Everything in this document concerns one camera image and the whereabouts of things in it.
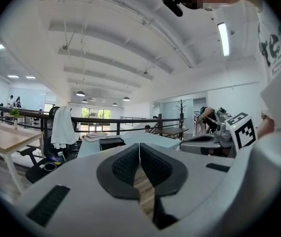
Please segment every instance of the wooden table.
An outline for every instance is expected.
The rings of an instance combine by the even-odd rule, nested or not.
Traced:
[[[185,131],[188,131],[187,128],[167,128],[162,130],[157,130],[155,133],[162,133],[165,134],[165,137],[171,138],[173,136],[173,139],[180,138],[180,135],[183,134]]]
[[[14,129],[13,125],[0,123],[0,153],[3,155],[13,181],[21,193],[24,191],[24,187],[17,176],[11,154],[36,140],[40,140],[40,149],[43,152],[41,131],[21,127]]]

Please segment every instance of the white towel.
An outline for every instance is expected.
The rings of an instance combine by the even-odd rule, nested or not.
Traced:
[[[72,126],[70,107],[60,107],[53,119],[51,143],[56,149],[65,148],[66,144],[76,142],[75,131]]]

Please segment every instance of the table leg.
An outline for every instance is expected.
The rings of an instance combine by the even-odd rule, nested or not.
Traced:
[[[42,158],[43,158],[43,159],[46,158],[46,156],[45,156],[44,153],[43,153],[43,134],[42,134],[41,137],[40,137],[40,151],[41,151],[41,156],[42,156]]]
[[[7,167],[8,167],[8,171],[11,174],[11,177],[13,178],[14,183],[16,184],[18,190],[20,191],[20,193],[23,193],[24,191],[24,187],[22,182],[19,180],[17,173],[16,173],[16,169],[12,160],[11,155],[3,155],[4,160],[6,161]]]

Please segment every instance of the office chair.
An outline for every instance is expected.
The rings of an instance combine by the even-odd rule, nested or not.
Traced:
[[[33,120],[34,120],[33,125],[39,124],[39,122],[36,122],[36,121],[39,121],[39,120],[40,120],[39,118],[34,118]]]
[[[49,128],[52,128],[52,126],[53,126],[54,114],[59,107],[53,107],[53,108],[54,108],[54,110],[51,109],[51,112],[49,112],[49,119],[47,121],[47,123],[49,123],[48,127],[50,126]],[[74,119],[72,119],[72,125],[73,125],[74,130],[76,130],[77,122]],[[40,180],[41,178],[43,178],[44,176],[46,176],[47,174],[52,172],[52,171],[47,171],[43,168],[40,168],[41,165],[45,165],[47,162],[51,161],[48,159],[49,156],[58,156],[58,152],[63,152],[65,159],[68,160],[68,158],[69,158],[69,160],[71,160],[76,157],[76,156],[71,156],[71,154],[78,152],[80,149],[80,141],[77,142],[78,149],[74,149],[75,144],[67,145],[67,147],[64,149],[56,149],[51,143],[51,135],[52,135],[52,131],[48,131],[48,139],[46,139],[44,141],[44,145],[46,146],[47,150],[44,150],[44,152],[42,152],[42,154],[44,154],[44,156],[46,158],[41,159],[39,162],[36,162],[35,157],[33,155],[33,151],[36,150],[36,147],[29,147],[26,150],[23,150],[22,152],[20,152],[20,154],[22,156],[29,155],[34,164],[34,166],[31,167],[26,172],[26,175],[25,175],[27,180],[29,180],[31,183],[37,182],[38,180]]]

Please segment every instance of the coat rack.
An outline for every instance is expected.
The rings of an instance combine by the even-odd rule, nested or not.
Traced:
[[[180,128],[182,128],[183,127],[183,122],[184,122],[184,113],[183,113],[183,110],[184,110],[184,108],[186,107],[186,106],[183,106],[183,104],[186,102],[186,101],[182,101],[182,99],[180,100],[180,101],[177,101],[180,105],[181,105],[181,107],[179,107],[179,106],[176,106],[177,108],[179,108],[179,111],[181,111],[181,113],[180,113],[180,119],[181,119],[181,121],[180,121]]]

